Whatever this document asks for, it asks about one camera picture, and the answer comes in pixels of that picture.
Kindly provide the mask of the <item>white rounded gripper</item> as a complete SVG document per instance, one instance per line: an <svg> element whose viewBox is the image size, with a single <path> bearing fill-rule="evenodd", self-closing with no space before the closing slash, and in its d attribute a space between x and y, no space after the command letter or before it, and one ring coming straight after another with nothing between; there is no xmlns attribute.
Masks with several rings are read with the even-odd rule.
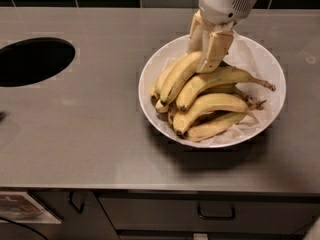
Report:
<svg viewBox="0 0 320 240"><path fill-rule="evenodd" d="M219 25L240 22L248 17L257 0L198 0L192 18L187 52L202 51L197 73L210 73L223 61L234 40L233 31L209 29L206 21Z"/></svg>

